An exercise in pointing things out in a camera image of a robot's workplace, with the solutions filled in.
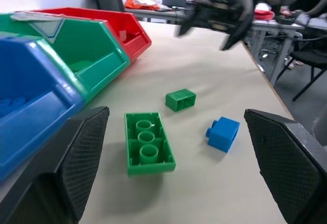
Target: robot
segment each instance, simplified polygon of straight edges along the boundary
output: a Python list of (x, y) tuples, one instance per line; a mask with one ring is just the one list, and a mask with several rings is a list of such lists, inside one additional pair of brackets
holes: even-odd
[(327, 12), (327, 0), (195, 0), (193, 10), (182, 21), (178, 36), (186, 34), (195, 23), (201, 22), (206, 28), (229, 35), (220, 48), (222, 51), (228, 50), (250, 30), (254, 8), (259, 2), (270, 5), (275, 15), (279, 14), (281, 6), (302, 10), (310, 17)]

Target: red object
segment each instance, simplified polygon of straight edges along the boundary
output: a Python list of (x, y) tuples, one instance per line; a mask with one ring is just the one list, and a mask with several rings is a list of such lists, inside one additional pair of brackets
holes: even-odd
[(134, 0), (127, 0), (126, 3), (125, 3), (125, 8), (130, 8), (130, 9), (144, 9), (144, 10), (156, 11), (160, 7), (158, 5), (141, 5), (141, 4), (136, 4), (136, 3), (134, 3)]
[(260, 19), (260, 20), (271, 20), (275, 16), (274, 12), (263, 11), (263, 10), (255, 10), (254, 15), (255, 15), (255, 19)]
[(69, 18), (104, 20), (110, 32), (126, 51), (131, 63), (152, 44), (152, 41), (131, 13), (111, 12), (84, 8), (53, 8), (36, 12), (62, 14)]

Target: blue lego brick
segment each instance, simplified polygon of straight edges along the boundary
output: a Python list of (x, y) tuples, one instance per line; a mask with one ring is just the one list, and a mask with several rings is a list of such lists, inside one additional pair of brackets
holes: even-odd
[(225, 117), (221, 117), (218, 121), (215, 120), (205, 134), (209, 138), (208, 145), (228, 152), (239, 131), (239, 127), (239, 122)]
[(41, 44), (0, 33), (0, 182), (84, 106)]

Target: chair leg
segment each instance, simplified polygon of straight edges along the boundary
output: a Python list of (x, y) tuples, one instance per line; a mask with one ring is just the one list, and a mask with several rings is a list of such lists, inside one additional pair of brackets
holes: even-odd
[(315, 77), (315, 68), (312, 66), (311, 67), (311, 81), (313, 80), (314, 77)]
[(286, 69), (288, 68), (288, 66), (294, 61), (295, 59), (291, 59), (290, 62), (287, 63), (287, 65), (282, 69), (281, 73), (278, 75), (276, 81), (281, 77), (281, 75), (286, 71)]
[(321, 70), (317, 76), (315, 76), (311, 82), (309, 82), (307, 84), (307, 86), (305, 86), (294, 98), (293, 98), (293, 101), (296, 101), (298, 97), (300, 97), (325, 71), (327, 71), (327, 69), (323, 69)]

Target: small green lego brick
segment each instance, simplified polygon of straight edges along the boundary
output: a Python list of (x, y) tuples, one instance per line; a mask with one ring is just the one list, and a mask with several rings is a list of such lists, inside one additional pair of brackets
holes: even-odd
[(126, 113), (128, 175), (174, 171), (176, 162), (159, 113)]
[(166, 94), (166, 106), (174, 112), (189, 108), (195, 105), (196, 94), (188, 89), (182, 89)]

